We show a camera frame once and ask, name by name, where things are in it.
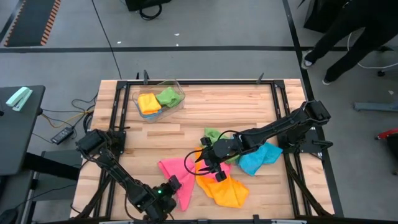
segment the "transparent bin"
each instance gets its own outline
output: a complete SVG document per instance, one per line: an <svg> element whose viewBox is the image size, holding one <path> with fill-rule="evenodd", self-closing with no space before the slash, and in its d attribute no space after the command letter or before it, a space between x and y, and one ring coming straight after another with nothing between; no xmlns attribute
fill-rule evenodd
<svg viewBox="0 0 398 224"><path fill-rule="evenodd" d="M184 100L185 100L185 93L182 90L180 84L176 80L165 80L157 85L154 86L140 86L141 89L139 91L136 91L132 94L132 100L136 104L138 112L144 120L146 120L148 123L154 123L159 119L162 119L184 107ZM154 95L158 95L161 93L163 90L166 88L171 87L174 89L174 91L180 95L181 101L177 106L174 106L173 108L169 108L168 106L161 105L162 106L162 112L159 114L152 114L152 115L144 115L141 113L141 110L138 105L138 97L141 94L146 94L146 93L153 93Z"/></svg>

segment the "concrete floor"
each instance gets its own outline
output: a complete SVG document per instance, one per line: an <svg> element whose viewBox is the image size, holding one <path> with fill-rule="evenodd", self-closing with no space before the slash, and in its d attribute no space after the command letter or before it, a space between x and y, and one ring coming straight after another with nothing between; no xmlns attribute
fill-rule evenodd
<svg viewBox="0 0 398 224"><path fill-rule="evenodd" d="M311 47L322 34L302 28L308 3L297 9L299 2L289 0L290 10L300 45ZM0 1L0 27L16 3L17 0ZM128 12L120 1L95 0L95 4L113 47L293 46L280 0L174 0L164 6L159 19L150 22ZM397 45L398 38L390 44ZM345 45L346 39L338 43ZM108 47L90 0L62 1L48 44L41 48L58 47ZM352 109L354 101L392 101L387 91L398 91L398 76L379 78L374 70L355 67L333 85L322 85L326 69L343 54L330 52L308 71L315 98L322 100L332 115L324 130L327 140L335 143L330 157L343 211L346 217L398 221L395 210L398 177L391 175L398 162L384 142L373 139L381 131L396 128L398 117L394 113ZM115 55L126 79L135 78L143 69L151 78L257 78L262 72L264 78L301 78L293 50L117 52ZM396 60L393 52L371 53L363 63L380 66ZM119 77L110 52L2 53L0 68L0 86L45 85L42 107L50 110L70 110L72 99L91 99L100 80ZM58 119L70 116L48 115ZM78 125L77 130L78 138L82 137L82 126ZM58 132L41 117L37 120L34 133L49 139ZM71 140L56 146L32 137L29 151L40 154L43 150L73 148ZM68 218L70 202L38 203L34 220L64 220Z"/></svg>

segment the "green cloth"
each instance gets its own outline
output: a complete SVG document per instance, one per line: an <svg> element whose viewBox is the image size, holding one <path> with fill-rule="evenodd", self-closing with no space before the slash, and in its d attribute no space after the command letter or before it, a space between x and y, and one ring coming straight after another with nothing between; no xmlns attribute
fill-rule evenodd
<svg viewBox="0 0 398 224"><path fill-rule="evenodd" d="M218 136L220 136L220 132L217 131L216 129L213 128L205 128L205 137L209 137L211 140L211 145L214 144L214 142L216 142L218 140ZM229 137L222 135L222 137L220 137L220 139L229 139ZM238 156L232 157L230 159L228 159L227 161L225 161L226 164L232 164L237 158L239 158Z"/></svg>
<svg viewBox="0 0 398 224"><path fill-rule="evenodd" d="M234 164L234 162L239 159L239 157L241 157L240 155L237 155L235 157L232 157L230 159L228 159L227 161L225 161L226 164Z"/></svg>
<svg viewBox="0 0 398 224"><path fill-rule="evenodd" d="M213 128L205 128L205 137L209 137L211 140L211 145L214 144L218 140L218 137L220 136L220 132L217 131L216 129ZM220 139L229 139L229 137L222 135Z"/></svg>
<svg viewBox="0 0 398 224"><path fill-rule="evenodd" d="M181 96L171 87L167 87L161 93L156 95L156 99L161 105L166 105L169 108L177 106L182 100Z"/></svg>

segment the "wooden table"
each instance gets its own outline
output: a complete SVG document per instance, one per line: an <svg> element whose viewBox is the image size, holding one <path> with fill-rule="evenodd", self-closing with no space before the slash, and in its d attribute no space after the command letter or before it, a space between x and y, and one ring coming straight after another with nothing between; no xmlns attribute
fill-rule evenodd
<svg viewBox="0 0 398 224"><path fill-rule="evenodd" d="M299 79L284 81L289 105L291 110L294 110L305 101L301 82ZM109 128L116 82L116 80L101 82L91 129ZM140 88L142 86L131 87L130 101L132 94ZM194 147L200 145L204 128L241 131L260 128L276 120L269 85L184 85L182 88L186 94L184 109L157 123L149 124L143 121L133 102L128 106L126 126L131 128L126 129L126 151L120 158L120 164L134 178L151 187L167 181L157 162L166 158L185 157ZM120 108L123 95L122 92L119 100ZM116 124L119 123L120 111ZM277 144L276 138L270 139L269 142ZM333 213L321 160L309 154L301 154L300 157L308 189L325 210ZM82 168L73 201L75 209L82 210L88 203L98 187L99 176L100 168L94 163L89 162ZM255 177L245 174L236 166L232 168L231 176L249 189L249 196L243 208L220 207L195 184L188 210L181 212L177 207L172 212L174 218L252 219L253 214L259 214L260 218L294 217L282 156L275 164L263 165ZM296 191L300 211L304 214L297 186ZM112 220L128 219L124 211L124 194L125 191L116 184ZM100 215L104 214L107 198L105 192ZM142 218L143 214L139 214L129 203L127 209L132 216ZM75 215L76 213L71 211L71 217Z"/></svg>

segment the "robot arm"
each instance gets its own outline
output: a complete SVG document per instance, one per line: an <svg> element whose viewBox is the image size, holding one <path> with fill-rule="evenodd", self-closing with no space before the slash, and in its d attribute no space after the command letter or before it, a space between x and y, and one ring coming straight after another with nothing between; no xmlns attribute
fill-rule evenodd
<svg viewBox="0 0 398 224"><path fill-rule="evenodd" d="M85 159L95 162L120 184L126 191L126 197L129 202L140 213L146 212L147 215L144 216L144 219L154 223L164 221L167 218L167 214L176 206L172 195L181 187L180 182L173 175L167 183L151 188L140 180L132 178L116 161L113 153L109 150L115 144L121 143L123 142L114 132L104 132L96 129L88 133L76 144L78 146L77 150L81 152ZM96 159L89 156L93 152L97 152L100 156Z"/></svg>
<svg viewBox="0 0 398 224"><path fill-rule="evenodd" d="M225 173L220 164L234 156L255 152L267 139L278 134L284 134L284 145L297 147L305 140L305 133L314 126L322 126L330 119L330 114L320 101L304 102L301 107L291 114L262 128L252 128L234 132L232 139L219 139L213 145L209 138L202 138L206 146L196 162L204 160L208 166L201 171L216 172L217 181L225 180Z"/></svg>

